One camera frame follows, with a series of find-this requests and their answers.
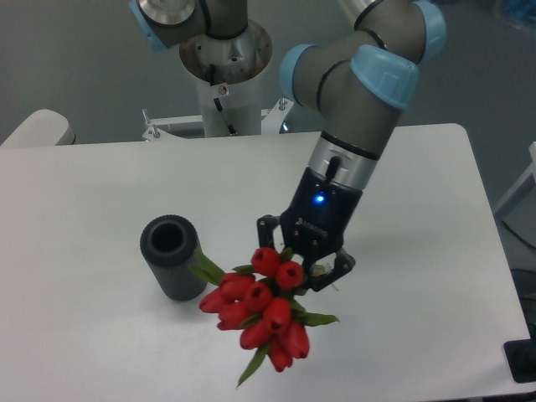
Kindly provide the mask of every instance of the tulip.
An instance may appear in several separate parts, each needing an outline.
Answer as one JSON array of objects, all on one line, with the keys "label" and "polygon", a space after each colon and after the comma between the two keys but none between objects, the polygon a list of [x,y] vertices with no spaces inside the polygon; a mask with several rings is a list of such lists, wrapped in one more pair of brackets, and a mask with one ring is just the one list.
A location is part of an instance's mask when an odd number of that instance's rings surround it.
[{"label": "tulip", "polygon": [[292,318],[290,303],[281,298],[272,299],[262,313],[262,322],[273,333],[282,333],[288,328]]},{"label": "tulip", "polygon": [[309,354],[309,337],[299,322],[291,322],[288,331],[279,334],[279,341],[293,358],[306,358]]},{"label": "tulip", "polygon": [[222,295],[230,300],[242,300],[245,291],[255,282],[253,275],[241,275],[236,272],[225,274],[219,283]]},{"label": "tulip", "polygon": [[251,350],[258,348],[268,342],[271,338],[271,332],[265,327],[262,321],[247,327],[240,335],[240,346],[243,349]]},{"label": "tulip", "polygon": [[221,289],[218,287],[203,298],[199,303],[199,308],[202,312],[220,312],[223,306],[230,303],[232,302],[222,295]]},{"label": "tulip", "polygon": [[243,301],[223,306],[219,312],[219,319],[223,322],[224,329],[240,329],[240,324],[249,318],[251,313],[245,308]]},{"label": "tulip", "polygon": [[292,366],[292,356],[286,352],[277,338],[273,338],[271,341],[268,357],[276,368],[277,373]]},{"label": "tulip", "polygon": [[281,258],[279,253],[271,247],[261,247],[253,254],[251,264],[255,272],[272,277],[276,275],[281,265]]},{"label": "tulip", "polygon": [[218,325],[216,327],[218,327],[220,331],[229,331],[230,329],[235,329],[229,327],[229,325],[227,325],[227,323],[223,321],[218,322]]},{"label": "tulip", "polygon": [[303,282],[303,267],[295,261],[281,264],[276,274],[277,285],[281,289],[292,289]]},{"label": "tulip", "polygon": [[270,288],[262,282],[255,282],[248,287],[244,296],[245,306],[251,312],[262,312],[272,299]]}]

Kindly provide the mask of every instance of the white chair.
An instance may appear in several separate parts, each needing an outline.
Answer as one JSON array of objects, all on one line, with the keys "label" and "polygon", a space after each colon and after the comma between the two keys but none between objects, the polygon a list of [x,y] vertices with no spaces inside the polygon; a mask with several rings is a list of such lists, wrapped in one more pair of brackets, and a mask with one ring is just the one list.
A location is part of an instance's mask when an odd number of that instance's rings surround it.
[{"label": "white chair", "polygon": [[75,132],[65,117],[55,111],[34,112],[0,145],[0,149],[71,145]]}]

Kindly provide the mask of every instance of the black cable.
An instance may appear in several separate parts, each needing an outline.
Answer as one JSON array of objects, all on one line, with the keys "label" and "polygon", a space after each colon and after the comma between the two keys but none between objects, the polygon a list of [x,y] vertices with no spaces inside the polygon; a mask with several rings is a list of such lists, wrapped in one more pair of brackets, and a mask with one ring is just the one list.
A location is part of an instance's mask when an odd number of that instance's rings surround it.
[{"label": "black cable", "polygon": [[527,240],[525,240],[523,237],[521,237],[514,229],[512,229],[504,220],[501,221],[502,226],[504,226],[504,229],[506,229],[510,234],[518,239],[525,247],[527,247],[532,252],[536,252],[536,245],[530,244]]}]

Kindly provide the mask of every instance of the black cylinder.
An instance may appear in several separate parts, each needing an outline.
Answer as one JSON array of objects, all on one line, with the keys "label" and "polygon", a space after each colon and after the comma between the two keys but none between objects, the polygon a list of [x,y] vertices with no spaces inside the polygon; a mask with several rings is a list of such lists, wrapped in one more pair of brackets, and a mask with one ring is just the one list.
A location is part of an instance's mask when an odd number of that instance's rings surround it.
[{"label": "black cylinder", "polygon": [[185,302],[199,296],[207,282],[190,269],[198,264],[195,249],[201,250],[193,225],[177,215],[154,219],[142,232],[143,258],[167,297]]}]

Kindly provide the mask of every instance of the light blue joint cap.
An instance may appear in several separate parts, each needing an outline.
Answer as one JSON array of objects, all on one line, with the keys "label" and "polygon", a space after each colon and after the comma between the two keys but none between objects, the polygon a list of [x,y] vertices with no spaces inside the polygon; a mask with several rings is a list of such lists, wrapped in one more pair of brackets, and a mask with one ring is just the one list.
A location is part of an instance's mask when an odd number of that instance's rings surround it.
[{"label": "light blue joint cap", "polygon": [[312,46],[314,46],[314,44],[298,44],[296,47],[290,49],[283,58],[283,61],[281,61],[281,67],[279,68],[279,84],[281,85],[285,96],[292,101],[296,102],[293,89],[294,69],[303,52]]},{"label": "light blue joint cap", "polygon": [[136,4],[136,0],[131,0],[128,3],[128,7],[131,9],[134,18],[136,19],[138,25],[140,26],[140,29],[143,32],[143,35],[145,36],[145,39],[147,39],[147,42],[151,45],[151,49],[155,52],[161,52],[163,50],[166,50],[166,45],[163,44],[162,41],[158,38],[158,36],[152,31],[151,27],[149,26],[149,23],[143,17],[142,11],[138,8]]},{"label": "light blue joint cap", "polygon": [[407,109],[419,82],[419,67],[387,50],[364,44],[350,62],[356,77],[379,99]]},{"label": "light blue joint cap", "polygon": [[415,2],[425,17],[426,24],[426,48],[421,61],[431,59],[442,51],[446,42],[446,23],[443,13],[428,0]]}]

